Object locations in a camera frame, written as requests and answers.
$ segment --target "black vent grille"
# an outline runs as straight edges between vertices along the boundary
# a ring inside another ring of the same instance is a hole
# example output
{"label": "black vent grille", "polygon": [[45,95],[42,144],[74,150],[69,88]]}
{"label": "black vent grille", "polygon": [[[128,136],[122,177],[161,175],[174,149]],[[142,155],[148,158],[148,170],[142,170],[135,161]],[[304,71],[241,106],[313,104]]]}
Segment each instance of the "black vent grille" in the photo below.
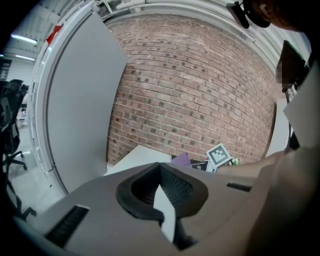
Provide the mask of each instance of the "black vent grille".
{"label": "black vent grille", "polygon": [[250,190],[252,189],[252,186],[249,185],[245,185],[245,184],[239,184],[239,183],[234,183],[234,182],[229,182],[227,185],[227,187],[235,189],[235,190],[241,190],[244,192],[250,192]]}
{"label": "black vent grille", "polygon": [[88,212],[89,209],[85,207],[73,207],[45,237],[57,246],[64,247]]}
{"label": "black vent grille", "polygon": [[185,202],[193,192],[190,183],[160,165],[136,180],[131,191],[142,202],[153,205],[159,185],[174,207]]}

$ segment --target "cable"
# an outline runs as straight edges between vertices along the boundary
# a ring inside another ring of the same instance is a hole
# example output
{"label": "cable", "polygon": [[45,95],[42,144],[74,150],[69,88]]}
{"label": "cable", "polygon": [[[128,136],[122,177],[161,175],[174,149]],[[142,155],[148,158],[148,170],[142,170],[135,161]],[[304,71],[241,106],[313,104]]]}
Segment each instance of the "cable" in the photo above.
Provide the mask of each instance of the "cable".
{"label": "cable", "polygon": [[[289,99],[288,89],[286,89],[284,91],[284,93],[285,93],[286,103],[289,104],[290,99]],[[285,151],[284,151],[285,154],[288,153],[288,151],[290,149],[290,139],[291,139],[291,124],[289,123],[289,136],[288,136],[288,143],[287,143]]]}

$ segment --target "brick wall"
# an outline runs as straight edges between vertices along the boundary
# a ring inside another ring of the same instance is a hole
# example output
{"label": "brick wall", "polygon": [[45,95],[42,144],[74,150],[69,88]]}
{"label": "brick wall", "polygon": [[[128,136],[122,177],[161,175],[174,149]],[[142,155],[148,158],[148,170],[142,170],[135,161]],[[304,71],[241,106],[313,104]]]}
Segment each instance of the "brick wall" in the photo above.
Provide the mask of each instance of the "brick wall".
{"label": "brick wall", "polygon": [[243,162],[263,156],[280,88],[243,43],[180,16],[135,17],[109,29],[129,56],[113,105],[109,163],[139,144],[195,160],[220,142]]}

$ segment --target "ceiling light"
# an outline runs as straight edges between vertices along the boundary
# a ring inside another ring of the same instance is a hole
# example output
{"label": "ceiling light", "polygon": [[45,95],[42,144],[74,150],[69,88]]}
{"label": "ceiling light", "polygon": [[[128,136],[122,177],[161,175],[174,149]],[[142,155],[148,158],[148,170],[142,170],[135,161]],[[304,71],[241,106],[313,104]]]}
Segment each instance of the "ceiling light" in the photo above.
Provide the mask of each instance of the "ceiling light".
{"label": "ceiling light", "polygon": [[23,40],[23,41],[32,43],[32,44],[34,44],[34,45],[37,44],[37,40],[31,39],[31,38],[29,38],[29,37],[25,37],[25,36],[22,36],[22,35],[11,34],[11,37],[12,37],[12,38],[15,38],[15,39],[19,39],[19,40]]}
{"label": "ceiling light", "polygon": [[15,55],[16,57],[18,58],[21,58],[21,59],[25,59],[25,60],[30,60],[30,61],[34,61],[35,59],[34,58],[29,58],[29,57],[26,57],[26,56],[21,56],[21,55]]}

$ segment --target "black chair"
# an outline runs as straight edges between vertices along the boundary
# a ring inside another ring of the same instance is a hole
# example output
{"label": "black chair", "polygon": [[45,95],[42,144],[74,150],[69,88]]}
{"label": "black chair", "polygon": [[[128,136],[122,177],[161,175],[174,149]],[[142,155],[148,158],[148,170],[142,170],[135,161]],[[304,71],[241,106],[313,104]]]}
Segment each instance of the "black chair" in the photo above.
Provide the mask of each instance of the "black chair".
{"label": "black chair", "polygon": [[[22,85],[22,80],[14,79],[11,80],[10,82],[8,81],[1,81],[0,83],[0,88],[1,88],[1,93],[4,94],[12,94],[14,95],[15,92],[17,91],[17,88],[20,88]],[[23,100],[23,97],[20,97],[18,99],[12,97],[15,99],[17,102],[10,102],[12,106],[14,104],[17,106],[20,106]],[[19,108],[12,108],[12,116],[16,117],[18,114]],[[6,164],[17,164],[17,165],[22,165],[24,170],[27,170],[27,166],[23,161],[16,160],[15,157],[18,155],[21,155],[23,158],[24,155],[22,154],[21,151],[16,152],[18,149],[18,146],[20,144],[20,138],[19,138],[19,130],[16,124],[16,121],[13,120],[8,128],[7,128],[7,134],[5,137],[5,147],[4,147],[4,154],[5,154],[5,160],[3,161],[2,166],[5,166]]]}
{"label": "black chair", "polygon": [[15,159],[15,157],[18,155],[21,155],[22,158],[24,157],[21,151],[16,152],[20,143],[19,130],[16,124],[16,116],[22,104],[23,98],[28,91],[28,87],[22,84],[22,82],[22,80],[17,79],[11,80],[10,82],[0,82],[0,105],[2,108],[0,118],[3,119],[4,124],[6,124],[3,130],[3,152],[5,154],[5,160],[2,162],[2,166],[5,166],[6,170],[5,172],[1,172],[1,175],[4,176],[5,188],[9,188],[15,196],[16,206],[10,200],[10,206],[13,209],[14,215],[26,220],[29,214],[36,216],[37,212],[31,207],[28,207],[24,212],[22,212],[22,201],[16,194],[14,187],[9,180],[10,164],[22,165],[25,170],[27,169],[27,166],[24,162]]}
{"label": "black chair", "polygon": [[18,155],[20,155],[22,158],[24,157],[21,151],[16,152],[20,143],[19,130],[16,123],[14,123],[11,128],[9,128],[8,137],[6,139],[9,140],[9,143],[6,143],[4,147],[5,160],[3,161],[2,166],[5,166],[7,164],[16,164],[22,165],[23,169],[27,170],[25,162],[15,159],[15,157]]}

